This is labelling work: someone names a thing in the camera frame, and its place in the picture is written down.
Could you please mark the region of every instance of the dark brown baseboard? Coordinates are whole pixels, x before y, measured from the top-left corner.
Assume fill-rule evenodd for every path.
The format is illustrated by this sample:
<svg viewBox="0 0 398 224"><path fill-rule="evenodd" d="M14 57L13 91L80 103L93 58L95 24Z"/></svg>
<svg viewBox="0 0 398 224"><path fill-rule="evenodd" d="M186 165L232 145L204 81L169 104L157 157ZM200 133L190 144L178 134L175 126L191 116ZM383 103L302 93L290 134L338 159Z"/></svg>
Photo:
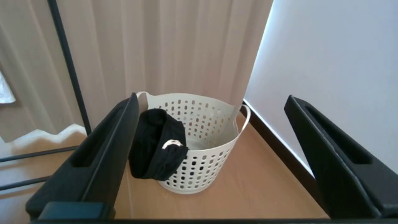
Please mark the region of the dark brown baseboard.
<svg viewBox="0 0 398 224"><path fill-rule="evenodd" d="M246 116L246 111L241 110L242 114ZM283 145L279 139L272 133L272 131L260 120L255 114L251 113L250 123L254 129L261 135L261 137L268 143L272 150L279 156L282 162L293 173L297 180L310 193L315 201L327 212L322 195L318 189L317 182L313 176L308 173L304 166L293 156L293 154Z"/></svg>

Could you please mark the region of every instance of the white plastic basket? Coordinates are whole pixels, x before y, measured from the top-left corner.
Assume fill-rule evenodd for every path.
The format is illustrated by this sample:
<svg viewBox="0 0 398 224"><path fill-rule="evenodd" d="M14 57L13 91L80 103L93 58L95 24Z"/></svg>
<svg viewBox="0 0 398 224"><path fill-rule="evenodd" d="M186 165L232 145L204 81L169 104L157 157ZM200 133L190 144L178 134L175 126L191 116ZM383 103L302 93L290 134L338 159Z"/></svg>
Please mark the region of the white plastic basket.
<svg viewBox="0 0 398 224"><path fill-rule="evenodd" d="M235 117L238 110L220 100L184 93L152 96L146 94L148 109L162 108L182 121L189 148L187 157L177 171L166 181L164 188L178 194L195 194L205 190L217 177L239 135L250 119L246 106L246 121L238 131Z"/></svg>

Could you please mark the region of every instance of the wooden floor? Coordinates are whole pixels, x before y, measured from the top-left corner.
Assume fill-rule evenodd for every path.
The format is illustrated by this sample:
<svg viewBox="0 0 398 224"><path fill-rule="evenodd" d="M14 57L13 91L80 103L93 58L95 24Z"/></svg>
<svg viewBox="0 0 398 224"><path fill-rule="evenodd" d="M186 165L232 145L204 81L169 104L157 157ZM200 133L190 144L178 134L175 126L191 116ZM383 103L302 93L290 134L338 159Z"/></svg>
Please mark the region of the wooden floor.
<svg viewBox="0 0 398 224"><path fill-rule="evenodd" d="M238 124L243 120L239 115ZM36 141L34 146L26 146L28 150L24 152L13 152L13 147L8 146L8 152L1 155L70 146L83 138L81 134L72 134L56 146ZM0 184L50 175L69 154L3 162ZM0 192L0 223L27 223L29 216L24 205L40 186ZM203 192L175 194L154 180L134 179L126 171L114 207L116 218L327 218L251 125L243 132L216 180Z"/></svg>

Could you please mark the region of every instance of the black garment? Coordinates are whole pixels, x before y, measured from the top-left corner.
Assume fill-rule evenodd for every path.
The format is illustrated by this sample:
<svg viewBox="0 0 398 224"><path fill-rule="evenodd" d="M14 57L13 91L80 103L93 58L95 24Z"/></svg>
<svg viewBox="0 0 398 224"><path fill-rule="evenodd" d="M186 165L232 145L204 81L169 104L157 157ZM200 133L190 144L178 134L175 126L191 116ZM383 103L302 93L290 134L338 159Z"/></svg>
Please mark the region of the black garment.
<svg viewBox="0 0 398 224"><path fill-rule="evenodd" d="M182 145L165 143L178 140ZM141 113L129 155L135 178L167 180L188 152L184 126L162 109Z"/></svg>

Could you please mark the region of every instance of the curtain fold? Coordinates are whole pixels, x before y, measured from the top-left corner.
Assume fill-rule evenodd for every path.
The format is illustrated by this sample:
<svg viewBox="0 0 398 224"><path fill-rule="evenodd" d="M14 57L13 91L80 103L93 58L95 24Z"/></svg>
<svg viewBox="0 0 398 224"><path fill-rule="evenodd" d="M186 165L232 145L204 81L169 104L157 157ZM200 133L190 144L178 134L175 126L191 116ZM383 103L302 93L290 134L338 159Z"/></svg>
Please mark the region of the curtain fold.
<svg viewBox="0 0 398 224"><path fill-rule="evenodd" d="M46 0L0 1L0 70L16 101L0 105L0 136L82 125Z"/></svg>
<svg viewBox="0 0 398 224"><path fill-rule="evenodd" d="M242 102L272 0L57 1L95 127L132 92Z"/></svg>

